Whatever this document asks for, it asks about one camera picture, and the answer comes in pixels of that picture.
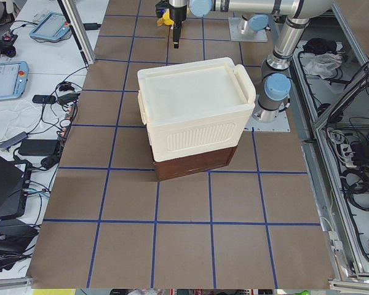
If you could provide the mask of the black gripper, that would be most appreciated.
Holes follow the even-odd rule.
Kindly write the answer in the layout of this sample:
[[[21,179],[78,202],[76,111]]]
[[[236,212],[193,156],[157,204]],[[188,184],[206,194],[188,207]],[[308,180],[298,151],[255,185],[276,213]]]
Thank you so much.
[[[187,14],[186,0],[166,0],[159,1],[155,5],[157,24],[163,25],[168,21],[168,25],[173,25],[173,48],[179,48],[181,37],[181,25],[186,20]]]

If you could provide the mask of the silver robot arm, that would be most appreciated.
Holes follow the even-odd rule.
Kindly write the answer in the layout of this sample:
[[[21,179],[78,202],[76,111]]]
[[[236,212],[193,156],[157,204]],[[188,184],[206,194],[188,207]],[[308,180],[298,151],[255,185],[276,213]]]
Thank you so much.
[[[253,37],[268,25],[269,17],[266,14],[242,14],[239,24],[239,33],[244,37]]]
[[[291,89],[291,82],[283,72],[290,66],[295,47],[310,19],[323,14],[331,5],[331,1],[159,1],[156,16],[162,18],[164,11],[169,11],[173,21],[172,42],[176,49],[179,48],[181,27],[188,10],[197,17],[204,17],[211,11],[286,16],[272,53],[262,63],[263,91],[252,114],[258,122],[270,123],[288,108],[280,109]]]

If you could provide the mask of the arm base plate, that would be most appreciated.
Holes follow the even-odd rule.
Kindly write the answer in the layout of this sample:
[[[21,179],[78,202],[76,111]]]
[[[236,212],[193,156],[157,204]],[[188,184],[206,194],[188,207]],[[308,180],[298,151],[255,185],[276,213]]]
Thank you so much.
[[[236,42],[267,42],[266,27],[268,18],[266,15],[256,15],[249,20],[242,17],[230,17],[228,19],[231,41]]]
[[[254,113],[259,117],[250,116],[245,124],[245,132],[269,132],[269,133],[290,133],[290,124],[286,111],[281,111],[285,107],[284,101],[281,101],[279,109],[269,112],[262,109],[258,104],[260,95],[256,96]]]

